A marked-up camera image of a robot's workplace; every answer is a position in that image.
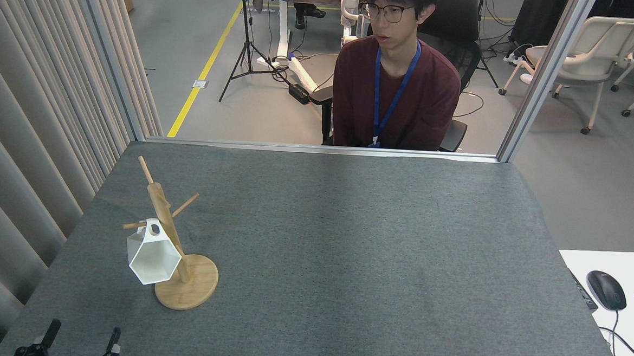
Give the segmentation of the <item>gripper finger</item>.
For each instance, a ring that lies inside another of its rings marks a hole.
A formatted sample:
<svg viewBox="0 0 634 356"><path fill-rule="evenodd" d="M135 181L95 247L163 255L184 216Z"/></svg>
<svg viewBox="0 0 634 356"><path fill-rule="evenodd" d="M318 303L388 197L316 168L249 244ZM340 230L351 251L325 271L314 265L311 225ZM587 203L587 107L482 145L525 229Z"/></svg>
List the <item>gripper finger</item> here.
<svg viewBox="0 0 634 356"><path fill-rule="evenodd" d="M121 356L120 355L120 346L118 344L120 338L121 330L119 327L113 328L113 332L111 333L111 338L106 347L106 352L101 356Z"/></svg>
<svg viewBox="0 0 634 356"><path fill-rule="evenodd" d="M60 320L52 319L45 334L36 337L33 343L28 346L18 347L14 352L14 356L49 356L49 349L60 328Z"/></svg>

